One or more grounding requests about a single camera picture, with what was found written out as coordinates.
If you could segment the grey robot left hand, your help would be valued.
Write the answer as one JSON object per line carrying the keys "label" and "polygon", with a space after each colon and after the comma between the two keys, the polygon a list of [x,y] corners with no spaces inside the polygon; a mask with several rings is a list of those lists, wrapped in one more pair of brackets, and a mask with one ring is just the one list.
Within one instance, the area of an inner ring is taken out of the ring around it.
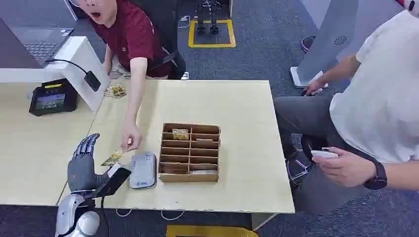
{"label": "grey robot left hand", "polygon": [[99,136],[99,133],[94,133],[82,139],[68,163],[67,183],[73,194],[95,197],[99,188],[110,179],[107,173],[95,173],[93,153]]}

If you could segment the red-shirted person's hand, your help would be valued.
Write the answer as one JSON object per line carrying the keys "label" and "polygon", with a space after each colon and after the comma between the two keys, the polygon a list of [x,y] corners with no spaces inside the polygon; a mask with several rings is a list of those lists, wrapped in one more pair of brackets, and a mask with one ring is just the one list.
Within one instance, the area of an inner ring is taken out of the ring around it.
{"label": "red-shirted person's hand", "polygon": [[141,134],[136,123],[125,121],[123,125],[123,135],[121,148],[124,152],[137,150],[141,144],[143,135]]}

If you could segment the white-shirted person's bare hand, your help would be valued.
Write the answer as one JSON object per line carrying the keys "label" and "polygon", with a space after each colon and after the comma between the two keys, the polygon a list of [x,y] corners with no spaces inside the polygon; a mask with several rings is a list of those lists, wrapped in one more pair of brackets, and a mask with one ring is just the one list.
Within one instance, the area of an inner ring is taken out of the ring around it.
{"label": "white-shirted person's bare hand", "polygon": [[313,96],[318,91],[322,91],[326,85],[327,82],[322,79],[313,80],[304,88],[301,96]]}

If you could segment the white-shirted person's hand with watch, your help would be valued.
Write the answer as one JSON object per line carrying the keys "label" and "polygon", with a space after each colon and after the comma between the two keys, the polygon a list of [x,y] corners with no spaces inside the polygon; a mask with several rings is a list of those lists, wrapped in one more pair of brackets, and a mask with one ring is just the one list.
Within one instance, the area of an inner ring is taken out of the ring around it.
{"label": "white-shirted person's hand with watch", "polygon": [[338,155],[337,158],[314,156],[324,175],[333,182],[344,187],[356,187],[375,177],[375,164],[363,157],[336,147],[329,147],[328,151]]}

